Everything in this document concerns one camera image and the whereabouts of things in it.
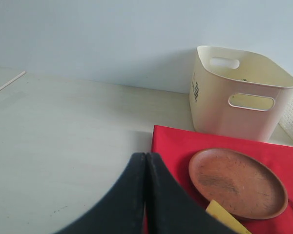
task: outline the red cloth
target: red cloth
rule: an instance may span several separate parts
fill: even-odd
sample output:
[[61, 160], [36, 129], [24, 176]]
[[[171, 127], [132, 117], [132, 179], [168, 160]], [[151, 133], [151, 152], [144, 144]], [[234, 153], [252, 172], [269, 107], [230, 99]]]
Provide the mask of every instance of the red cloth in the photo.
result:
[[287, 188], [289, 204], [280, 216], [241, 221], [252, 234], [293, 234], [293, 147], [155, 126], [152, 152], [159, 153], [176, 181], [204, 208], [208, 205], [193, 187], [188, 163], [198, 151], [227, 148], [245, 153], [269, 167]]

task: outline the yellow object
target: yellow object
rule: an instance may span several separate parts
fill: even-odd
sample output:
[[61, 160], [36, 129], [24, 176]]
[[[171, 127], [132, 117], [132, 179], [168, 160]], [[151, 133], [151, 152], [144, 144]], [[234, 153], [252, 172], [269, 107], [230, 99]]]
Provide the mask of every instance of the yellow object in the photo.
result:
[[238, 220], [229, 214], [217, 201], [212, 200], [206, 208], [206, 212], [239, 234], [251, 234]]

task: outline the white wall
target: white wall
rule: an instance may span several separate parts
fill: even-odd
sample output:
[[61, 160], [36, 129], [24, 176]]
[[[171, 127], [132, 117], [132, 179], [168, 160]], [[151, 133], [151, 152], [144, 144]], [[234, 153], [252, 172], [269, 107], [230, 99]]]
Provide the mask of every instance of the white wall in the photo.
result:
[[293, 0], [0, 0], [3, 67], [187, 92], [202, 44], [293, 75]]

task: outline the wooden plate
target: wooden plate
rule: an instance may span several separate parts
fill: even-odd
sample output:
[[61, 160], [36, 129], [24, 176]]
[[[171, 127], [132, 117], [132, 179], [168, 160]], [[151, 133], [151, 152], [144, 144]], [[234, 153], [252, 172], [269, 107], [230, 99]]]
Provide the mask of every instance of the wooden plate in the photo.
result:
[[190, 160], [189, 175], [207, 200], [216, 200], [237, 218], [273, 218], [288, 205], [280, 179], [264, 164], [239, 152], [200, 151]]

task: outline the table surface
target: table surface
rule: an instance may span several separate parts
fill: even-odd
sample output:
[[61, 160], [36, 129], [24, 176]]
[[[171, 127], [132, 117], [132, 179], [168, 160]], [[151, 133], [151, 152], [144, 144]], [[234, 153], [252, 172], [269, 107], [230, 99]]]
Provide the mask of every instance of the table surface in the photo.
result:
[[[84, 214], [150, 151], [154, 124], [193, 130], [188, 95], [34, 74], [0, 91], [0, 234]], [[293, 146], [279, 126], [270, 143]]]

